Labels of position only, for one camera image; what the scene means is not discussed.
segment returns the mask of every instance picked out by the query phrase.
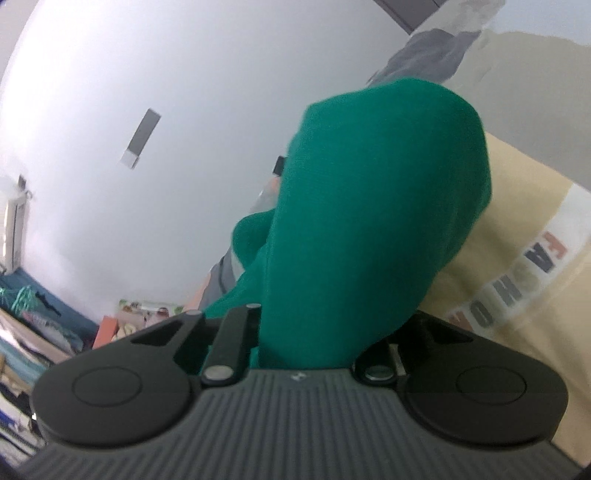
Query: bed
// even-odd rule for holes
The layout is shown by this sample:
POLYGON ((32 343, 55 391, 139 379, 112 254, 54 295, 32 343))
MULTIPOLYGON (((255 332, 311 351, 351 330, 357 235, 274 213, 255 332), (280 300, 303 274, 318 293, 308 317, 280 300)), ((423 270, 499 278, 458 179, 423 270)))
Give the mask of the bed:
MULTIPOLYGON (((569 406, 554 442, 585 465, 591 460, 591 5, 449 0, 367 87, 402 77, 440 83, 477 109, 493 181, 491 204, 420 309, 558 371, 569 406)), ((251 213, 274 207, 284 161, 251 213)), ((242 272, 230 248, 187 307, 207 307, 242 272)))

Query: metal screw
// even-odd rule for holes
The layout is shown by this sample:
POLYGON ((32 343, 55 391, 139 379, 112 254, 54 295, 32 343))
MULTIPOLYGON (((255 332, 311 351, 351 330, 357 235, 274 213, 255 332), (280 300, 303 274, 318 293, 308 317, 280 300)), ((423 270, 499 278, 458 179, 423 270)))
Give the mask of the metal screw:
POLYGON ((230 378, 233 374, 233 368, 227 365, 212 365, 207 367, 205 372, 203 372, 205 378, 212 381, 224 381, 230 378))
POLYGON ((394 377, 394 372, 387 365, 373 365, 367 367, 363 374, 367 380, 372 382, 385 382, 394 377))

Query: white wall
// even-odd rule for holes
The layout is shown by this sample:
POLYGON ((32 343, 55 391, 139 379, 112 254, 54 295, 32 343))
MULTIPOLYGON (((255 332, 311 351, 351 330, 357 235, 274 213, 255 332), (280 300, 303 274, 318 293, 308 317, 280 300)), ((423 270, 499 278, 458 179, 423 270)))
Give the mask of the white wall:
POLYGON ((36 4, 37 0, 5 0, 0 3, 0 79, 36 4))
POLYGON ((0 161, 34 193, 25 268, 95 320, 121 297, 185 302, 304 107, 405 39, 372 0, 41 0, 0 87, 0 161))

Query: folded clothes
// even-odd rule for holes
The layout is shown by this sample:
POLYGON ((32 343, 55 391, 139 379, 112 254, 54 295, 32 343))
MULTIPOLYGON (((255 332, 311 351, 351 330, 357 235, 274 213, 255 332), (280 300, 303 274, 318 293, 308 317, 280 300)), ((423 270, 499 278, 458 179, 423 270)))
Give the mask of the folded clothes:
POLYGON ((75 354, 82 351, 84 343, 71 330, 63 327, 54 320, 48 319, 37 312, 22 312, 21 317, 33 326, 41 336, 53 343, 65 353, 75 354))
POLYGON ((3 338, 0 338, 0 353, 5 355, 6 365, 9 366, 18 375, 18 378, 27 385, 33 386, 41 374, 46 370, 44 366, 26 358, 18 348, 14 347, 3 338))
POLYGON ((240 221, 245 267, 208 317, 261 303, 266 368, 349 367, 414 312, 491 196, 475 110, 399 80, 308 108, 277 207, 240 221))

